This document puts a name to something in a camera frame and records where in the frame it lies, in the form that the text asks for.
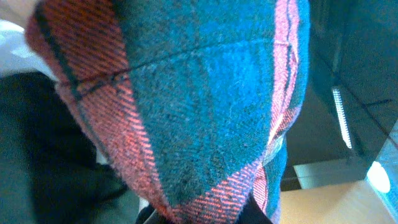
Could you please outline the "black garment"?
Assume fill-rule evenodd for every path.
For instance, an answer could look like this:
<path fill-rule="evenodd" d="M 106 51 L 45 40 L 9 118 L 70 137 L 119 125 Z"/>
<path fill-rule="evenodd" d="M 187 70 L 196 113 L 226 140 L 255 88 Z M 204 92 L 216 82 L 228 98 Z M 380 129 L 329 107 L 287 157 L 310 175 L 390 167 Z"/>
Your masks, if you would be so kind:
<path fill-rule="evenodd" d="M 139 200 L 96 162 L 45 75 L 1 79 L 1 222 L 134 223 Z"/>

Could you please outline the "red navy plaid shirt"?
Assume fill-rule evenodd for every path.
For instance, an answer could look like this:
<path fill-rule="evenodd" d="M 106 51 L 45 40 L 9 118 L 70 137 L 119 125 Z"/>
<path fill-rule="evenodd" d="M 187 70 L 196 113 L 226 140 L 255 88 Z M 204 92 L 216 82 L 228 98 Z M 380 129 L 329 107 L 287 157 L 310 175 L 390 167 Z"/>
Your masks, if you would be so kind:
<path fill-rule="evenodd" d="M 307 0 L 47 0 L 25 36 L 82 131 L 166 219 L 279 223 Z"/>

